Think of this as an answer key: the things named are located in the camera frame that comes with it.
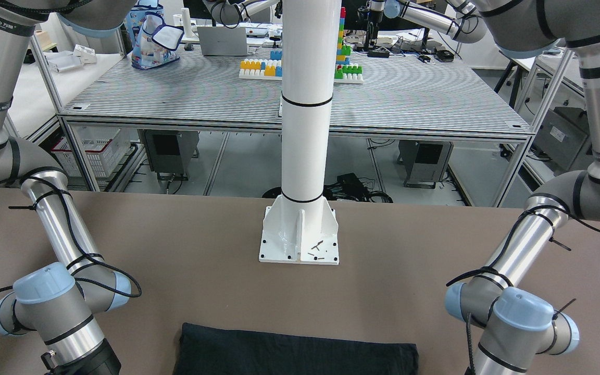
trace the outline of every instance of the silver laptop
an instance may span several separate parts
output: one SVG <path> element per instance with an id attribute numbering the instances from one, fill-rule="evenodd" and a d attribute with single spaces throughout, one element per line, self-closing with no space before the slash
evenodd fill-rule
<path id="1" fill-rule="evenodd" d="M 245 28 L 197 28 L 203 56 L 246 56 Z"/>

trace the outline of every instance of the black cloth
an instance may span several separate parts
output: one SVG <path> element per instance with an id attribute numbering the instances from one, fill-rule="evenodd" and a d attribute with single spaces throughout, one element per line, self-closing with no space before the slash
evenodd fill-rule
<path id="1" fill-rule="evenodd" d="M 371 344 L 182 325 L 174 375 L 415 375 L 415 344 Z"/>

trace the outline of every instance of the brown tabletop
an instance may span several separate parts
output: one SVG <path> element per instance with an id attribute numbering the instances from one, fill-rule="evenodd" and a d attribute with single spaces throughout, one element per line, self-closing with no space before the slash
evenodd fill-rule
<path id="1" fill-rule="evenodd" d="M 264 199 L 75 192 L 106 260 L 134 275 L 143 297 L 98 323 L 123 374 L 170 375 L 183 322 L 215 328 L 413 342 L 420 373 L 462 375 L 464 324 L 443 308 L 445 282 L 483 265 L 519 211 L 335 202 L 339 266 L 257 260 Z M 0 287 L 55 260 L 36 213 L 17 190 L 0 189 Z M 566 313 L 581 344 L 537 356 L 532 374 L 600 373 L 600 234 L 569 223 L 520 287 Z M 474 341 L 480 332 L 474 329 Z M 36 334 L 0 337 L 0 373 L 40 375 Z"/>

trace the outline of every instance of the white label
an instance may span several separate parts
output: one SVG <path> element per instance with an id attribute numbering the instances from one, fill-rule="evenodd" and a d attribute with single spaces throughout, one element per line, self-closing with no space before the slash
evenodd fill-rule
<path id="1" fill-rule="evenodd" d="M 560 143 L 564 142 L 564 138 L 566 138 L 566 134 L 562 133 L 561 130 L 555 128 L 554 126 L 552 127 L 552 130 L 550 130 L 550 135 L 555 137 Z"/>

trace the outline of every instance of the white pole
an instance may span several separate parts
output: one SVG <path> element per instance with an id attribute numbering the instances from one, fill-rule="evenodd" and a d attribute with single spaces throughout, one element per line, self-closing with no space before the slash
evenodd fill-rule
<path id="1" fill-rule="evenodd" d="M 260 261 L 338 264 L 338 224 L 323 197 L 340 0 L 284 3 L 281 190 Z"/>

